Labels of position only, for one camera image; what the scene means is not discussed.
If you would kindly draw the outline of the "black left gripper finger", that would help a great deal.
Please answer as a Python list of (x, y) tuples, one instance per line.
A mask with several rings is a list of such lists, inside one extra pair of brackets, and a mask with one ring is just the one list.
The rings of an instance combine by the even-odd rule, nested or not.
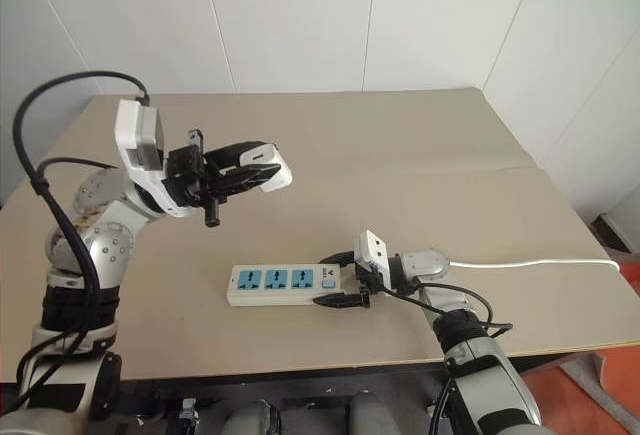
[(233, 168), (211, 182), (212, 197), (226, 199), (260, 187), (269, 182), (280, 169), (280, 164), (249, 164)]
[(204, 153), (204, 169), (207, 171), (223, 171), (227, 169), (267, 169), (275, 167), (274, 163), (242, 162), (241, 156), (253, 149), (265, 147), (261, 141), (245, 141), (210, 150)]

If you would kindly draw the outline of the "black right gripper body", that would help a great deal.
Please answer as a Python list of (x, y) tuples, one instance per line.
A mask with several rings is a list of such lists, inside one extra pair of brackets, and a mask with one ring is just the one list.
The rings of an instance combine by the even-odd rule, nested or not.
[(356, 265), (355, 276), (357, 281), (360, 283), (359, 294), (361, 298), (361, 306), (363, 308), (369, 308), (371, 306), (371, 297), (373, 295), (386, 292), (383, 273), (375, 264), (370, 264), (367, 267)]

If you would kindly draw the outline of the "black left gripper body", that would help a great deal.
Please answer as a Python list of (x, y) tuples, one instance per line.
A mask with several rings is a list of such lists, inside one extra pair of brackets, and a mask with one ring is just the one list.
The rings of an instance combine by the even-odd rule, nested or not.
[(202, 208), (205, 225), (214, 228), (221, 223), (219, 206), (227, 196), (217, 186), (217, 172), (206, 164), (203, 141), (199, 129), (190, 130), (187, 145), (169, 153), (167, 192), (181, 208)]

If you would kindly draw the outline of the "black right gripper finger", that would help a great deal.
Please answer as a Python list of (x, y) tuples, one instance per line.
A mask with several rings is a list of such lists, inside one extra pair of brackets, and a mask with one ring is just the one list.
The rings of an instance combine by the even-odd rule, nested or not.
[(353, 251), (335, 253), (319, 261), (319, 264), (338, 265), (340, 268), (344, 268), (354, 263), (355, 263), (355, 260), (354, 260)]
[(333, 309), (365, 308), (370, 307), (370, 298), (367, 292), (363, 293), (331, 293), (315, 297), (312, 302), (315, 305)]

